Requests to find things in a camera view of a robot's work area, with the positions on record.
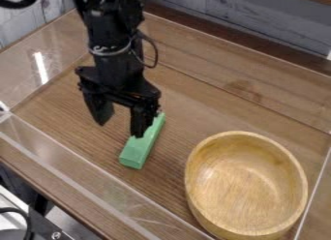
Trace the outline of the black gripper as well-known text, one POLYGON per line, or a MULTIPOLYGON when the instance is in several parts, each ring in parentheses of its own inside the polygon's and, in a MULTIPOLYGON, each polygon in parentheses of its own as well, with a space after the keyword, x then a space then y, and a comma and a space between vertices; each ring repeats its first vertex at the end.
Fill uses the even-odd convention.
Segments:
POLYGON ((109 50, 105 46, 89 48, 93 66, 80 66, 75 72, 84 102, 95 122, 103 126, 113 115, 113 105, 131 108, 131 135, 142 138, 158 115, 160 90, 147 81, 146 68, 154 68, 144 59, 140 46, 109 50))

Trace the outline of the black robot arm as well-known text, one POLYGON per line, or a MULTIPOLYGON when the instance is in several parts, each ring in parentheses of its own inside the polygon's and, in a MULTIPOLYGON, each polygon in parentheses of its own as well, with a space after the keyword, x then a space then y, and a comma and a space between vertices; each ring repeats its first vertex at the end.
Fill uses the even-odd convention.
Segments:
POLYGON ((99 125, 113 115, 113 106, 131 110, 131 135, 143 137, 158 116, 160 90, 148 82, 140 30, 144 5, 140 0, 73 0, 88 33, 93 65, 75 70, 85 105, 99 125))

